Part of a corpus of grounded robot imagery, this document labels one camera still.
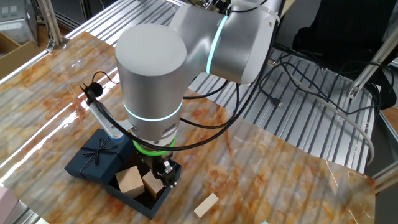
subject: gift box lid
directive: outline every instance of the gift box lid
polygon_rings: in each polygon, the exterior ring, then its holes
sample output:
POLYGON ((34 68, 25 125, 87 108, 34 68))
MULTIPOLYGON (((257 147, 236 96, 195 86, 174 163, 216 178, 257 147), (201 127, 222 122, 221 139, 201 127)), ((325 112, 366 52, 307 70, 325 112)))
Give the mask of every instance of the gift box lid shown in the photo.
POLYGON ((72 176, 107 184, 135 150, 129 138, 115 143, 103 129, 97 129, 65 170, 72 176))

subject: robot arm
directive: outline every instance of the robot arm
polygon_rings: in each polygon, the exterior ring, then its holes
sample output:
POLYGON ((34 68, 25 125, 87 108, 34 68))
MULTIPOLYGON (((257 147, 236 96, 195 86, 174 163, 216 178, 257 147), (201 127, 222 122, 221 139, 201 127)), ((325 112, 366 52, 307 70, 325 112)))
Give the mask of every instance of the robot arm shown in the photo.
MULTIPOLYGON (((268 0, 264 8, 277 12, 281 1, 268 0)), ((169 27, 142 24, 126 30, 115 55, 128 119, 118 124, 152 145, 172 145, 182 98, 193 78, 207 72, 236 83, 253 82, 266 59, 277 20, 274 13, 260 9, 224 16, 182 6, 169 27)), ((91 103, 90 110, 113 141, 124 137, 98 106, 91 103)), ((173 187, 174 172, 168 162, 171 152, 136 147, 154 175, 173 187)))

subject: table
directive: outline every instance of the table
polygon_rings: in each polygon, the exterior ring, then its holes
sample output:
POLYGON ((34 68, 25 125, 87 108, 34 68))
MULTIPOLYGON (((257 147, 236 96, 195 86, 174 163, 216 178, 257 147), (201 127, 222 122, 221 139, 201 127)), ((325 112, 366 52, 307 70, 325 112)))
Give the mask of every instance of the table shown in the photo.
MULTIPOLYGON (((106 71, 112 82, 98 77, 104 89, 98 99, 116 119, 127 117, 113 55, 112 46, 84 32, 0 86, 0 114, 7 118, 1 122, 0 184, 49 223, 374 223, 372 178, 242 118, 212 142, 174 153, 181 177, 153 220, 103 185, 72 177, 64 167, 100 127, 79 84, 106 71), (219 201, 199 220, 193 209, 211 193, 219 201)), ((204 98, 184 101, 181 115, 215 126, 231 112, 204 98)), ((217 131, 182 123, 176 146, 217 131)))

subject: teal led ring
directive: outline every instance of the teal led ring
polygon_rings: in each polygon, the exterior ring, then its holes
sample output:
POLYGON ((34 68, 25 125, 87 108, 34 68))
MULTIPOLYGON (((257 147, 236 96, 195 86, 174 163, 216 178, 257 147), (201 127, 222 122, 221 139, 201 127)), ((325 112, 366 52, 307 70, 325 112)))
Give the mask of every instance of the teal led ring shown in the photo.
POLYGON ((220 25, 218 26, 216 35, 214 36, 213 43, 211 43, 209 57, 207 58, 207 66, 206 66, 207 74, 210 74, 211 61, 213 60, 214 51, 216 50, 218 39, 220 38, 221 31, 223 30, 223 27, 225 25, 227 18, 228 18, 228 16, 224 16, 224 18, 221 20, 220 25))

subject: navy blue gift box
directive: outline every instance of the navy blue gift box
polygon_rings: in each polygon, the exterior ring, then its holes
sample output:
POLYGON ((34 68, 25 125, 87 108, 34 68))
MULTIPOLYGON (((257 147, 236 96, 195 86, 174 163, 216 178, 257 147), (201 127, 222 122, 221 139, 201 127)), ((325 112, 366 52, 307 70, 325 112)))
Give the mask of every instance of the navy blue gift box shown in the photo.
MULTIPOLYGON (((181 165, 171 160, 170 165, 177 170, 176 178, 180 178, 181 165)), ((150 172, 149 167, 141 161, 132 140, 125 138, 116 144, 109 139, 103 129, 97 129, 67 164, 65 170, 74 177, 105 185, 110 195, 152 219, 171 188, 163 189, 157 200, 147 191, 136 198, 123 194, 119 189, 115 173, 133 166, 137 166, 141 177, 150 172)))
MULTIPOLYGON (((178 180, 181 175, 181 165, 171 160, 170 165, 173 166, 174 169, 176 169, 175 176, 178 180)), ((129 161, 127 161, 125 163, 125 166, 122 166, 118 170, 118 172, 121 172, 133 166, 137 166, 141 177, 143 177, 148 172, 151 172, 148 166, 139 159, 136 151, 133 152, 133 155, 130 157, 129 161)), ((164 200, 172 190, 170 187, 167 187, 166 189, 164 188, 162 194, 157 200, 155 200, 148 191, 145 191, 136 198, 131 198, 120 191, 116 176, 114 176, 109 184, 105 185, 105 187, 107 193, 109 193, 113 197, 116 197, 126 205, 132 207, 133 209, 137 210, 139 213, 145 215, 150 219, 153 219, 156 212, 159 210, 160 206, 163 204, 164 200)))

